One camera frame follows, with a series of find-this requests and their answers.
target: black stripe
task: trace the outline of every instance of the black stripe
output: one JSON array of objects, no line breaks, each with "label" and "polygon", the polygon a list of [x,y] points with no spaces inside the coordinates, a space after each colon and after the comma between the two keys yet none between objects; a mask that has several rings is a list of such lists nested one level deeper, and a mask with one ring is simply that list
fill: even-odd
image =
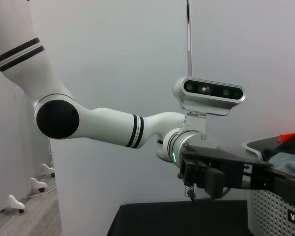
[{"label": "black stripe", "polygon": [[14,54],[17,54],[20,51],[23,51],[24,49],[29,48],[30,46],[33,46],[34,44],[39,43],[39,42],[40,42],[39,38],[35,38],[35,39],[32,39],[26,43],[23,43],[22,45],[20,45],[16,48],[13,48],[10,51],[7,51],[6,53],[3,53],[2,55],[0,55],[0,61],[3,61],[5,59],[13,56]]},{"label": "black stripe", "polygon": [[134,123],[133,123],[133,130],[132,130],[132,134],[131,134],[131,138],[127,144],[127,148],[131,146],[133,140],[134,140],[134,136],[136,135],[136,130],[137,130],[137,116],[133,115],[133,119],[134,119]]},{"label": "black stripe", "polygon": [[39,48],[36,48],[36,49],[24,54],[23,56],[20,56],[19,58],[16,58],[15,60],[1,66],[0,71],[3,72],[5,70],[7,70],[7,69],[10,69],[11,67],[13,67],[13,66],[15,66],[15,65],[29,59],[29,58],[31,58],[33,56],[35,56],[36,54],[38,54],[38,53],[40,53],[40,52],[42,52],[44,50],[45,50],[44,46],[40,46]]},{"label": "black stripe", "polygon": [[136,148],[139,145],[139,143],[141,141],[141,138],[142,138],[142,135],[143,135],[144,121],[143,121],[142,117],[140,117],[140,121],[141,121],[141,126],[140,126],[140,133],[139,133],[139,136],[138,136],[138,140],[137,140],[136,144],[132,148]]}]

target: basket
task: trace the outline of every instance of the basket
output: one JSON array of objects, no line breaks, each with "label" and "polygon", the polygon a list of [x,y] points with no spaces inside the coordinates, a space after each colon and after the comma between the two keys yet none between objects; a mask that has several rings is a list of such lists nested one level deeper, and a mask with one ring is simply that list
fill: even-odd
[{"label": "basket", "polygon": [[[252,158],[262,160],[261,151],[275,148],[284,135],[249,141],[243,147]],[[254,236],[295,236],[295,207],[265,190],[249,190],[248,227]]]}]

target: red object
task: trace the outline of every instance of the red object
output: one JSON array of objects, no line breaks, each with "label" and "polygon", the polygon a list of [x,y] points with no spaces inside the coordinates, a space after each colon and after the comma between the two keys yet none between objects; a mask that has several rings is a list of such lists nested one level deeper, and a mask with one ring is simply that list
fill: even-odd
[{"label": "red object", "polygon": [[282,137],[283,142],[285,142],[287,139],[289,139],[291,136],[295,135],[295,132],[290,132],[290,133],[284,133],[284,134],[278,134],[279,136]]}]

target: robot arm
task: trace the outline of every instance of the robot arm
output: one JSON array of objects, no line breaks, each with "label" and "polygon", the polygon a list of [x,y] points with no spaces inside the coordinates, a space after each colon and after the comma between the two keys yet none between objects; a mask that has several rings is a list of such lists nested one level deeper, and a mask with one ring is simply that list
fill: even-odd
[{"label": "robot arm", "polygon": [[[88,110],[77,103],[53,74],[33,31],[26,0],[0,0],[0,71],[28,95],[38,128],[53,139],[86,137],[140,148],[152,135],[162,141],[183,124],[184,115],[179,113],[143,118],[106,108]],[[161,144],[157,154],[163,159]]]}]

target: screw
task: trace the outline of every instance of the screw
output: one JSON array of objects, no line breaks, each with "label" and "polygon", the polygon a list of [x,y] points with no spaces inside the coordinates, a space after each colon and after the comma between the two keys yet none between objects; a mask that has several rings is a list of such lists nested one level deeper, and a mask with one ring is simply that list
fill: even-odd
[{"label": "screw", "polygon": [[206,135],[206,134],[202,134],[202,135],[201,135],[201,139],[202,139],[202,140],[206,140],[206,139],[207,139],[207,135]]}]

